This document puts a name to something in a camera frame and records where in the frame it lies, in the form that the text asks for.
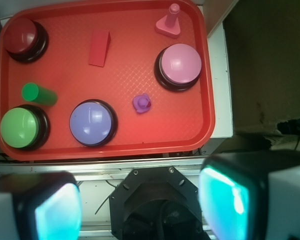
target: purple button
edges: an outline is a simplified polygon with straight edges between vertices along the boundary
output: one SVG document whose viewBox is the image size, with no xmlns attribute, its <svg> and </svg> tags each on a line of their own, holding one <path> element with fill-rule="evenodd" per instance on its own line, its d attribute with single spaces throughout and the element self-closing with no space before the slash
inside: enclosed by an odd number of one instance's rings
<svg viewBox="0 0 300 240">
<path fill-rule="evenodd" d="M 103 104 L 84 102 L 72 112 L 70 130 L 80 143 L 97 145 L 113 134 L 113 116 Z"/>
<path fill-rule="evenodd" d="M 161 59 L 163 73 L 174 83 L 187 84 L 201 71 L 201 58 L 191 46 L 178 43 L 168 47 Z"/>
</svg>

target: green cylinder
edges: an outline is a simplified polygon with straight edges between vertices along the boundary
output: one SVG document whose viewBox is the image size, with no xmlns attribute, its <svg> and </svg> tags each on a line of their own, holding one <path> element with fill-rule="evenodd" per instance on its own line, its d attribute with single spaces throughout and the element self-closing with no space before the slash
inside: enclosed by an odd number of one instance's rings
<svg viewBox="0 0 300 240">
<path fill-rule="evenodd" d="M 32 82 L 23 86 L 22 97 L 28 102 L 47 106 L 53 106 L 58 100 L 58 96 L 54 91 L 46 89 Z"/>
</svg>

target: green button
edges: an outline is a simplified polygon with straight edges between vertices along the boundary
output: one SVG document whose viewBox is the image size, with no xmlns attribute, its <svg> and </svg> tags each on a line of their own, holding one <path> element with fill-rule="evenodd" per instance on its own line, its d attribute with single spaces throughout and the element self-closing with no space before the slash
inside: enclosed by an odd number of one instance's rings
<svg viewBox="0 0 300 240">
<path fill-rule="evenodd" d="M 38 136 L 38 120 L 29 110 L 16 107 L 2 118 L 0 131 L 3 140 L 14 148 L 30 145 Z"/>
</svg>

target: black cable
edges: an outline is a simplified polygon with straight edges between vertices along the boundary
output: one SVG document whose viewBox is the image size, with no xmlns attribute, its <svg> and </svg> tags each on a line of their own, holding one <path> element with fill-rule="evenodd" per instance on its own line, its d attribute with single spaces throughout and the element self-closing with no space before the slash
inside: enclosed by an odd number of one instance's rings
<svg viewBox="0 0 300 240">
<path fill-rule="evenodd" d="M 170 203 L 169 200 L 166 200 L 164 203 L 162 203 L 162 205 L 160 206 L 160 209 L 159 209 L 158 217 L 156 219 L 156 233 L 157 233 L 158 240 L 165 240 L 165 231 L 164 231 L 164 226 L 163 226 L 162 214 L 163 214 L 164 208 L 166 207 L 166 205 L 168 203 Z"/>
<path fill-rule="evenodd" d="M 109 184 L 110 186 L 112 186 L 112 187 L 114 187 L 114 188 L 117 188 L 117 186 L 111 184 L 110 182 L 108 182 L 108 180 L 105 180 L 105 182 L 106 182 L 107 184 Z M 100 205 L 100 206 L 98 207 L 98 209 L 95 211 L 94 215 L 96 215 L 96 214 L 99 212 L 99 210 L 101 209 L 101 207 L 105 204 L 105 202 L 106 202 L 109 198 L 110 198 L 110 195 L 107 196 L 106 199 L 101 203 L 101 205 Z"/>
<path fill-rule="evenodd" d="M 106 199 L 101 203 L 101 205 L 98 207 L 98 209 L 95 211 L 94 215 L 96 215 L 101 207 L 105 204 L 105 202 L 110 198 L 110 195 L 106 197 Z"/>
<path fill-rule="evenodd" d="M 109 184 L 110 186 L 114 187 L 114 188 L 118 187 L 118 186 L 115 186 L 115 185 L 111 184 L 108 180 L 105 180 L 105 182 L 106 182 L 107 184 Z"/>
<path fill-rule="evenodd" d="M 295 147 L 294 147 L 294 151 L 296 151 L 296 150 L 297 150 L 297 147 L 298 147 L 298 145 L 299 145 L 299 142 L 300 142 L 300 135 L 299 135 L 299 137 L 298 137 L 298 141 L 296 142 L 296 145 L 295 145 Z"/>
</svg>

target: small purple object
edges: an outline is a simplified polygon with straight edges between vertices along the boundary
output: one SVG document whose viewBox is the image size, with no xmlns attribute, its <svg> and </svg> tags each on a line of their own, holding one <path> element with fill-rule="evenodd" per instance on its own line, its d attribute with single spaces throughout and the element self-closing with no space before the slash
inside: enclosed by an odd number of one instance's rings
<svg viewBox="0 0 300 240">
<path fill-rule="evenodd" d="M 187 84 L 201 71 L 201 58 L 191 46 L 178 43 L 168 47 L 161 59 L 163 73 L 176 84 Z"/>
<path fill-rule="evenodd" d="M 132 104 L 136 112 L 139 114 L 148 112 L 151 108 L 151 101 L 149 96 L 146 93 L 135 96 L 133 98 Z"/>
<path fill-rule="evenodd" d="M 112 107 L 101 100 L 88 100 L 78 105 L 70 117 L 72 135 L 83 145 L 101 146 L 108 143 L 118 128 Z"/>
</svg>

